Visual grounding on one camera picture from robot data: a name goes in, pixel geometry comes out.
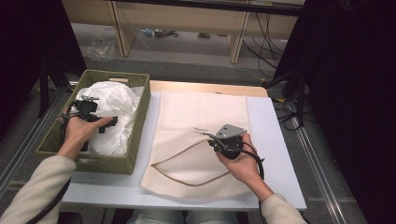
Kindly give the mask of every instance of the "table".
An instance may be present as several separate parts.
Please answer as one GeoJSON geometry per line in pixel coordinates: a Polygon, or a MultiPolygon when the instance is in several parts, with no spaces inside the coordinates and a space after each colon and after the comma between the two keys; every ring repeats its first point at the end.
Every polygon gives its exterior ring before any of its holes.
{"type": "Polygon", "coordinates": [[[258,209],[258,200],[250,192],[222,200],[178,199],[157,195],[140,187],[140,181],[149,162],[149,150],[158,116],[160,91],[204,91],[223,94],[248,94],[247,109],[251,138],[259,155],[266,160],[266,182],[275,192],[284,195],[298,210],[305,210],[289,153],[277,123],[275,110],[266,90],[260,87],[227,86],[216,84],[150,81],[151,100],[142,132],[139,152],[132,175],[112,175],[75,172],[64,203],[89,204],[117,208],[218,209],[251,211],[258,209]]]}

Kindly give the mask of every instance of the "black strap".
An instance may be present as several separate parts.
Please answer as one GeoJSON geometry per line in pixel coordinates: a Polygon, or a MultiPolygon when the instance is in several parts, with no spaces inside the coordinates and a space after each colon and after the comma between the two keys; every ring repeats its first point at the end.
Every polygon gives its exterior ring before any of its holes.
{"type": "Polygon", "coordinates": [[[61,191],[59,191],[58,195],[56,195],[56,197],[52,200],[52,202],[49,203],[49,205],[47,205],[47,207],[45,207],[39,214],[37,214],[35,217],[33,217],[32,219],[30,219],[27,224],[34,224],[37,223],[37,221],[39,221],[41,218],[43,218],[44,216],[46,216],[50,210],[52,210],[56,204],[58,204],[58,202],[61,201],[62,197],[64,196],[64,194],[66,193],[67,189],[69,188],[70,185],[70,180],[69,179],[64,186],[62,187],[61,191]]]}

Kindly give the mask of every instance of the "wrist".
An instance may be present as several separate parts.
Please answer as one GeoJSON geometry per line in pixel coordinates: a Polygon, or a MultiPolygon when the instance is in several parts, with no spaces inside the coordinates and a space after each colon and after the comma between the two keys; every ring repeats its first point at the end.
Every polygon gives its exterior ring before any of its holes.
{"type": "Polygon", "coordinates": [[[75,142],[66,141],[59,149],[57,155],[64,156],[71,160],[75,160],[78,156],[79,151],[81,150],[82,146],[76,144],[75,142]]]}
{"type": "Polygon", "coordinates": [[[259,175],[254,178],[250,178],[249,181],[245,183],[256,196],[259,198],[260,203],[271,197],[274,192],[270,187],[260,178],[259,175]]]}

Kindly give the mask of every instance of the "basket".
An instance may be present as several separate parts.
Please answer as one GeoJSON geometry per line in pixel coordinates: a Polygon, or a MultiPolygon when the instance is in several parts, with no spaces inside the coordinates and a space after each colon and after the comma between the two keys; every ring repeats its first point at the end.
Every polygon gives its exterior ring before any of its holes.
{"type": "MultiPolygon", "coordinates": [[[[128,140],[127,152],[123,156],[103,156],[80,153],[76,161],[77,171],[131,175],[134,172],[140,137],[149,109],[149,100],[151,96],[149,75],[86,70],[65,107],[76,99],[77,93],[82,88],[88,88],[96,82],[109,80],[123,82],[128,87],[144,87],[139,105],[135,111],[134,124],[128,140]]],[[[41,144],[38,146],[36,150],[37,155],[43,158],[56,155],[62,145],[60,135],[61,125],[62,123],[60,121],[54,121],[41,144]]]]}

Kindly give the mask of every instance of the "white plastic bag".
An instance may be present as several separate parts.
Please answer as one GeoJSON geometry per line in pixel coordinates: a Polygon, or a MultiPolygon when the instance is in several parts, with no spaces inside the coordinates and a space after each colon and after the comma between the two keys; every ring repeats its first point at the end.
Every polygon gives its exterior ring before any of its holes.
{"type": "Polygon", "coordinates": [[[88,144],[88,152],[100,155],[122,155],[127,151],[128,138],[134,124],[134,112],[139,103],[139,96],[126,85],[118,82],[97,82],[89,88],[78,92],[81,95],[96,97],[98,117],[118,117],[116,126],[107,127],[105,133],[95,133],[88,144]]]}

